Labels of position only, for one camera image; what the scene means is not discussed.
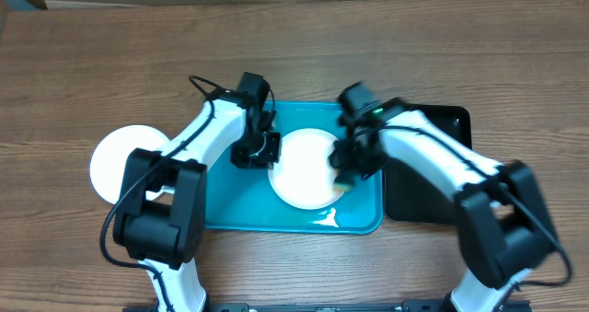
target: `wood grain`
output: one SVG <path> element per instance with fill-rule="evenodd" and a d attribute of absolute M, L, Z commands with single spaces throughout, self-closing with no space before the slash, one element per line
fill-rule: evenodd
<path fill-rule="evenodd" d="M 589 0 L 401 0 L 11 13 L 0 47 L 0 309 L 116 311 L 154 294 L 98 252 L 109 206 L 88 161 L 128 124 L 178 133 L 202 106 L 187 81 L 264 75 L 278 99 L 332 100 L 364 80 L 383 99 L 456 104 L 473 142 L 535 169 L 577 276 L 526 288 L 536 311 L 589 299 Z M 116 249 L 118 256 L 124 251 Z M 465 270 L 455 231 L 385 219 L 368 236 L 208 232 L 215 302 L 442 297 Z M 552 257 L 538 279 L 562 276 Z"/>

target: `tabletop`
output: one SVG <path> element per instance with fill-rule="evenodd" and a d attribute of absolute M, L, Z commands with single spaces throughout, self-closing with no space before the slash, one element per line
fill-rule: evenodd
<path fill-rule="evenodd" d="M 117 311 L 153 303 L 143 271 L 98 249 L 110 206 L 98 142 L 130 124 L 179 133 L 201 110 L 187 80 L 264 75 L 277 99 L 464 106 L 474 149 L 535 170 L 576 277 L 515 298 L 589 304 L 589 0 L 398 0 L 12 12 L 0 45 L 0 309 Z M 124 249 L 110 242 L 123 258 Z M 466 266 L 456 230 L 387 218 L 367 236 L 209 231 L 197 254 L 214 302 L 441 298 Z M 552 256 L 535 279 L 563 276 Z"/>

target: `wooden table surface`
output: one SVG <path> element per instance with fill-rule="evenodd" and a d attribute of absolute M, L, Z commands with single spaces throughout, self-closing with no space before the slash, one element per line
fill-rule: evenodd
<path fill-rule="evenodd" d="M 88 162 L 129 124 L 174 136 L 202 107 L 189 74 L 278 99 L 333 100 L 364 80 L 382 99 L 462 105 L 483 155 L 536 171 L 576 278 L 526 288 L 536 311 L 589 304 L 589 0 L 399 0 L 10 13 L 0 46 L 0 309 L 117 311 L 153 302 L 143 271 L 109 265 L 110 206 Z M 123 257 L 122 248 L 115 248 Z M 215 302 L 443 297 L 465 270 L 453 228 L 384 219 L 368 236 L 207 232 Z M 557 279 L 556 256 L 536 279 Z"/>

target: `white plate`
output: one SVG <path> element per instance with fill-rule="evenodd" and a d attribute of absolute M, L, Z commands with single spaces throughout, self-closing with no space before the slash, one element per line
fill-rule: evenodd
<path fill-rule="evenodd" d="M 307 128 L 283 137 L 280 161 L 268 171 L 270 184 L 285 202 L 304 210 L 316 210 L 336 202 L 343 194 L 333 187 L 337 172 L 328 162 L 337 138 Z"/>
<path fill-rule="evenodd" d="M 90 160 L 90 181 L 97 194 L 107 202 L 115 203 L 121 193 L 122 176 L 129 154 L 137 147 L 154 151 L 169 139 L 156 128 L 132 125 L 109 133 L 98 144 Z M 146 193 L 149 201 L 162 193 Z"/>

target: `blue tray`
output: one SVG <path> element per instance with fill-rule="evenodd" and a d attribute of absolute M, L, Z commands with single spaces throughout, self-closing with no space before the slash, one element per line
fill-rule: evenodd
<path fill-rule="evenodd" d="M 336 103 L 276 101 L 276 130 L 283 134 L 317 128 L 345 137 L 337 125 Z M 358 182 L 332 205 L 300 210 L 284 202 L 272 189 L 266 170 L 236 168 L 225 150 L 208 173 L 206 226 L 288 233 L 368 234 L 383 218 L 382 175 Z"/>

